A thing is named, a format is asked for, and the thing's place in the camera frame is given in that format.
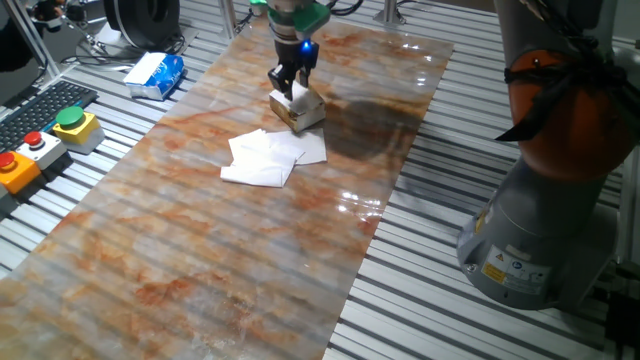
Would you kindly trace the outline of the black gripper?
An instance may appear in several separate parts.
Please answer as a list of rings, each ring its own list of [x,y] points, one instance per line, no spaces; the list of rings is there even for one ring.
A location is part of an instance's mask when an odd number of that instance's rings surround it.
[[[275,90],[286,99],[292,99],[292,87],[295,81],[295,68],[299,70],[299,82],[302,87],[309,87],[311,71],[316,67],[319,45],[311,39],[295,44],[274,42],[278,57],[278,66],[268,72],[268,78]]]

